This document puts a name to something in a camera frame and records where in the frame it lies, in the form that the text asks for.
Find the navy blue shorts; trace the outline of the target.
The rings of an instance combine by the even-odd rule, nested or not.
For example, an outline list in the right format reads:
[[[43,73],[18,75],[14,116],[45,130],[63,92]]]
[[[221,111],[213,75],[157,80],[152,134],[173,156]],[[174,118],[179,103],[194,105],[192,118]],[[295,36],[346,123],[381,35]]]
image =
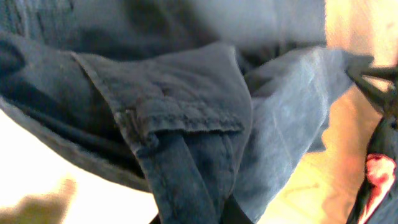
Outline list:
[[[162,223],[257,222],[370,58],[323,1],[1,1],[1,109]]]

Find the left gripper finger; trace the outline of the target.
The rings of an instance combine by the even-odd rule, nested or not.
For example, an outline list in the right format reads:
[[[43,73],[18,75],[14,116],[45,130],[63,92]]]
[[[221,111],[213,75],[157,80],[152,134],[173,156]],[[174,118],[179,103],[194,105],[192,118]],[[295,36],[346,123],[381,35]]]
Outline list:
[[[372,56],[357,55],[349,63],[347,75],[377,112],[384,117],[397,117],[397,66],[370,67],[372,62]],[[392,85],[387,91],[382,91],[364,76],[390,81]]]

